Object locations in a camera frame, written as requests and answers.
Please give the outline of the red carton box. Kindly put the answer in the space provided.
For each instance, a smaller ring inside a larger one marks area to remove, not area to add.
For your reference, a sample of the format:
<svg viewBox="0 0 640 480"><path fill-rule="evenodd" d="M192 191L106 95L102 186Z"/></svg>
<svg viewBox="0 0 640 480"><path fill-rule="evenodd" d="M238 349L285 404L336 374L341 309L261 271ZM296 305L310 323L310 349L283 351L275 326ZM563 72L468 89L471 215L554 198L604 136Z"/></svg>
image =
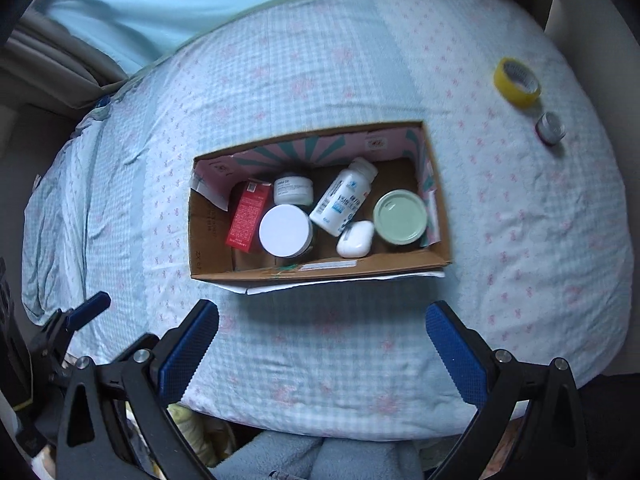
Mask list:
<svg viewBox="0 0 640 480"><path fill-rule="evenodd" d="M226 244L240 252L251 252L262 216L271 204L272 184L249 180L236 193Z"/></svg>

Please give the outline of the pale green lid jar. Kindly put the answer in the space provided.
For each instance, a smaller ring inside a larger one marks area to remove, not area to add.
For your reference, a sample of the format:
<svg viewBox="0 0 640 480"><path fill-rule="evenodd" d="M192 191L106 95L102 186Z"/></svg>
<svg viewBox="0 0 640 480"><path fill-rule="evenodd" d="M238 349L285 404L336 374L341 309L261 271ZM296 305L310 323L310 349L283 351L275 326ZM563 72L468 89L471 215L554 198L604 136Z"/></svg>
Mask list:
<svg viewBox="0 0 640 480"><path fill-rule="evenodd" d="M426 231L426 206L416 193L393 190L376 202L373 223L378 236L387 244L410 245Z"/></svg>

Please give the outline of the green striped white-lid jar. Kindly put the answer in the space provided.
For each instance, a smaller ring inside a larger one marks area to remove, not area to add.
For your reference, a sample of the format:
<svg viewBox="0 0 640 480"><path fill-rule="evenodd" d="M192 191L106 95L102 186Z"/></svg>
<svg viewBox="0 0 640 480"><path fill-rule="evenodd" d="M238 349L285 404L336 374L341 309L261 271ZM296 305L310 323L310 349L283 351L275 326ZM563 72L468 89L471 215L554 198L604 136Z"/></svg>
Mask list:
<svg viewBox="0 0 640 480"><path fill-rule="evenodd" d="M268 254L293 259L311 248L314 227L306 214L294 205L277 205L269 209L260 222L258 236Z"/></svg>

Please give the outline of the white earbuds case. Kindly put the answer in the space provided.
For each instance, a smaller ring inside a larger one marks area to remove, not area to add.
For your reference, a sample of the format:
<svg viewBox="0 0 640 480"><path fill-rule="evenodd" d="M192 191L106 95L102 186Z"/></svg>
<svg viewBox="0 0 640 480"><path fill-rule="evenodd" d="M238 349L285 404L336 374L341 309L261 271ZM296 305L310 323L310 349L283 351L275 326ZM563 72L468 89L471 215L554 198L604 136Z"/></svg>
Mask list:
<svg viewBox="0 0 640 480"><path fill-rule="evenodd" d="M345 259L359 259L369 255L375 233L370 220L349 223L336 244L337 255Z"/></svg>

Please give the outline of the small white black-lid jar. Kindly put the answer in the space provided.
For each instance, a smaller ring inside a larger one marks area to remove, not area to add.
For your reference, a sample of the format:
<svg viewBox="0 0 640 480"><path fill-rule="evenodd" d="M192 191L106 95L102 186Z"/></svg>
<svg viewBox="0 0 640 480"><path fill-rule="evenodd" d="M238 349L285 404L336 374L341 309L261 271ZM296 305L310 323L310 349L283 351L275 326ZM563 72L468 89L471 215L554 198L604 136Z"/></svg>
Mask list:
<svg viewBox="0 0 640 480"><path fill-rule="evenodd" d="M314 182L301 174L282 174L273 182L273 203L309 207L314 202Z"/></svg>

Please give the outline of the white pill bottle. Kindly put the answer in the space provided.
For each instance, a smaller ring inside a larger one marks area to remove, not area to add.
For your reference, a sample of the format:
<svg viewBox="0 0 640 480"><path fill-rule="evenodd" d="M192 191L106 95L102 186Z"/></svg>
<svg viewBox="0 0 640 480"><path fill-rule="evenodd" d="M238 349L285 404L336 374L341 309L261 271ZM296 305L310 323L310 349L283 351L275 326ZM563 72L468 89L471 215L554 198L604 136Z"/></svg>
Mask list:
<svg viewBox="0 0 640 480"><path fill-rule="evenodd" d="M339 237L371 192L378 170L367 159L356 157L333 180L309 217L328 234Z"/></svg>

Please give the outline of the checkered floral bed sheet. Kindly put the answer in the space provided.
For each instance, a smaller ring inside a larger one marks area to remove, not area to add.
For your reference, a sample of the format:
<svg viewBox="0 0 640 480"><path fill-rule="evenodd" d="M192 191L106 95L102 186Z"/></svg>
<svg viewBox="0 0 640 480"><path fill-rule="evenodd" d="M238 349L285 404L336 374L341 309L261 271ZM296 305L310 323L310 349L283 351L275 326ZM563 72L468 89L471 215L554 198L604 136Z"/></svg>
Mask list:
<svg viewBox="0 0 640 480"><path fill-rule="evenodd" d="M522 110L494 86L502 58L538 78ZM561 118L555 146L538 138ZM442 278L302 286L254 296L189 272L195 157L287 133L423 122L452 261ZM611 363L631 310L625 187L572 69L508 0L285 0L140 73L89 114L25 210L22 304L43 323L103 290L111 307L74 356L114 359L202 298L219 332L183 401L214 416L370 441L457 434L473 410L424 330L445 300L523 361L567 359L578 385Z"/></svg>

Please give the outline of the open cardboard box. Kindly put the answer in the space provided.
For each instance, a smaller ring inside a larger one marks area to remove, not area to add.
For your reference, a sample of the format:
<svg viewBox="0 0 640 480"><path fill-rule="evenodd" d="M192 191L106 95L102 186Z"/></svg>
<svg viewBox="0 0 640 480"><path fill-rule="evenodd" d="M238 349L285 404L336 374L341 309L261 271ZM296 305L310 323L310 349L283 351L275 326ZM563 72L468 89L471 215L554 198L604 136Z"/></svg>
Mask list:
<svg viewBox="0 0 640 480"><path fill-rule="evenodd" d="M417 240L398 246L375 237L370 252L342 258L337 240L318 230L310 251L277 258L258 240L252 214L239 244L227 242L247 183L267 183L280 174L302 174L322 196L340 171L356 157L378 168L371 194L356 214L370 220L375 204L388 192L407 190L425 203L427 226ZM306 131L253 141L194 159L189 200L189 254L192 278L259 294L298 283L374 280L420 274L451 261L447 215L430 136L422 122L386 122Z"/></svg>

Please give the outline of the small silver-lid jar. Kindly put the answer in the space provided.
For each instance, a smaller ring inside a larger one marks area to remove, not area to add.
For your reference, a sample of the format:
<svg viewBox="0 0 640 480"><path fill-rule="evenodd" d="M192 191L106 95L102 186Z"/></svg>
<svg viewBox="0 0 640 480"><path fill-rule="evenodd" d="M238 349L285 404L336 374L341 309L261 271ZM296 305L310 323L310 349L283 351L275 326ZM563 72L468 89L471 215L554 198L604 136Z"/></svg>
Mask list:
<svg viewBox="0 0 640 480"><path fill-rule="evenodd" d="M553 112L544 112L538 118L535 130L541 142L548 146L558 145L566 135L561 118Z"/></svg>

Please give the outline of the grey left curtain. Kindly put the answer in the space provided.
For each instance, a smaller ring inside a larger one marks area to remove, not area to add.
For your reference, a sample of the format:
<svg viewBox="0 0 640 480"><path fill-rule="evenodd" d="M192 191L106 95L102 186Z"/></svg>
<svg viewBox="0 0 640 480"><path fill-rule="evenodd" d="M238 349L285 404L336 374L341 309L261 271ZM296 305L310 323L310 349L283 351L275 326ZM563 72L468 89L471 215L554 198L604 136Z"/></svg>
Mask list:
<svg viewBox="0 0 640 480"><path fill-rule="evenodd" d="M109 56L34 9L1 48L1 68L71 110L92 105L128 79Z"/></svg>

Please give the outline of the yellow tape roll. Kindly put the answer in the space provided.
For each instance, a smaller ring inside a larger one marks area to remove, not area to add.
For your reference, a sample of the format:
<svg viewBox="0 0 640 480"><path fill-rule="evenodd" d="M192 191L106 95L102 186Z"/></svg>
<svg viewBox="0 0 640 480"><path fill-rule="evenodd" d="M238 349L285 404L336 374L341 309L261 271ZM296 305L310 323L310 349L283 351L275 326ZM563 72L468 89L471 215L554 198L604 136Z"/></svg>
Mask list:
<svg viewBox="0 0 640 480"><path fill-rule="evenodd" d="M503 99L522 110L533 106L541 94L536 75L516 58L502 58L498 62L494 86Z"/></svg>

